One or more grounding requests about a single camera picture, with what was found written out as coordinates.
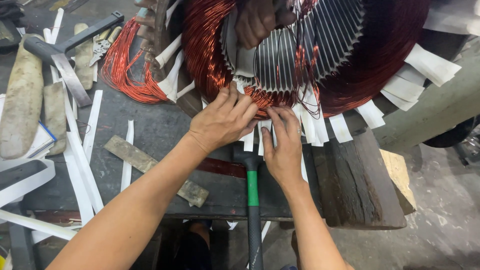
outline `notebook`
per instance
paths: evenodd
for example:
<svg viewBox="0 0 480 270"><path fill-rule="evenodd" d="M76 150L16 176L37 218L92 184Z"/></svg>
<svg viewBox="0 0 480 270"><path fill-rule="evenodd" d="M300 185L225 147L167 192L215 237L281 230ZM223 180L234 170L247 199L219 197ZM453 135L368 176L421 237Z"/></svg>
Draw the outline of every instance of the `notebook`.
<svg viewBox="0 0 480 270"><path fill-rule="evenodd" d="M0 121L3 111L3 104L5 103L5 94L0 95ZM34 159L41 158L48 154L48 149L53 147L53 143L57 139L55 136L40 122L38 121L38 128L35 133L35 138L30 149L20 159Z"/></svg>

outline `hand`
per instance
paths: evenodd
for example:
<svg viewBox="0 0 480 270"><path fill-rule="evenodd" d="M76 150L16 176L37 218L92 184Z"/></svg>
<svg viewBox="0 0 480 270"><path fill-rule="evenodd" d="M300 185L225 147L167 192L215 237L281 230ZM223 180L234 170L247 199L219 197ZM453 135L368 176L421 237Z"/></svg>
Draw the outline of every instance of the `hand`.
<svg viewBox="0 0 480 270"><path fill-rule="evenodd" d="M237 83L230 82L228 88L220 89L216 99L192 119L187 134L209 154L251 133L258 123L252 120L257 111L252 98L239 93Z"/></svg>
<svg viewBox="0 0 480 270"><path fill-rule="evenodd" d="M277 5L284 5L275 16L273 0L249 0L235 25L237 38L246 48L257 47L262 40L270 35L277 25L290 25L297 19L296 15L287 10L285 0L276 0Z"/></svg>
<svg viewBox="0 0 480 270"><path fill-rule="evenodd" d="M283 190L292 184L303 182L301 176L301 126L293 110L289 107L268 108L275 129L277 146L274 148L272 135L262 127L264 158L268 171Z"/></svg>

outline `workbench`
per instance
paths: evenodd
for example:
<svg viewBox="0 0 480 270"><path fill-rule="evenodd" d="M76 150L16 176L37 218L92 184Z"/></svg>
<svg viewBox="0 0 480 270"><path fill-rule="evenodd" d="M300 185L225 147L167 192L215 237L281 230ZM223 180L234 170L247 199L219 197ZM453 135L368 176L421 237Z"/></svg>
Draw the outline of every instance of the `workbench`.
<svg viewBox="0 0 480 270"><path fill-rule="evenodd" d="M43 28L52 27L56 12L38 10L25 7L25 21L28 21L27 33L42 35ZM81 18L73 14L64 14L62 28L59 31L57 43L63 42L73 35L75 24L84 22L89 26L99 21L98 19ZM132 44L131 55L134 55L140 46L140 39L136 38ZM74 51L67 53L74 56ZM0 94L5 93L10 71L15 60L15 53L0 56ZM132 67L133 76L138 80L142 77L143 58ZM90 167L94 174L103 203L106 205L120 192L123 161L103 148L104 144L118 135L125 138L127 134L127 121L134 120L135 138L133 144L156 160L168 154L188 131L190 117L181 111L173 102L163 102L155 105L139 103L127 95L109 87L100 75L99 65L98 81L91 90L87 91L93 99L95 90L103 91L98 124ZM50 68L44 64L43 76L45 85L51 83ZM80 132L87 132L87 123L90 107L78 109L78 124ZM303 147L305 165L309 178L313 199L321 213L320 191L317 174L312 158L310 145ZM213 152L209 157L230 161L231 147L226 146ZM49 157L55 162L56 176L27 194L24 198L25 208L36 212L38 219L49 222L65 222L69 218L79 219L77 200L69 180L63 155ZM132 181L142 173L135 168L132 170ZM259 167L258 190L260 200L260 213L263 220L291 221L292 216L286 198L273 177L268 173L265 164ZM188 202L175 196L167 208L167 218L209 218L225 220L247 219L247 184L245 179L220 175L211 172L195 170L189 179L210 193L205 204L198 208L190 207Z"/></svg>

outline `concrete floor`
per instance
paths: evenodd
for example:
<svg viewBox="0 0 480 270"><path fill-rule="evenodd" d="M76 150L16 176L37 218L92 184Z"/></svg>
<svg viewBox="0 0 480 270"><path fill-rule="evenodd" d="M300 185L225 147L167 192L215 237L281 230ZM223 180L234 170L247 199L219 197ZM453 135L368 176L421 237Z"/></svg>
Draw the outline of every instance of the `concrete floor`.
<svg viewBox="0 0 480 270"><path fill-rule="evenodd" d="M105 18L114 10L129 19L139 8L133 0L92 0L73 13ZM407 216L402 230L332 229L344 259L357 270L480 269L480 169L465 168L452 149L425 145L410 149L405 158L418 211ZM245 269L246 228L240 222L233 231L212 232L215 270ZM272 223L263 246L265 269L296 264L291 233Z"/></svg>

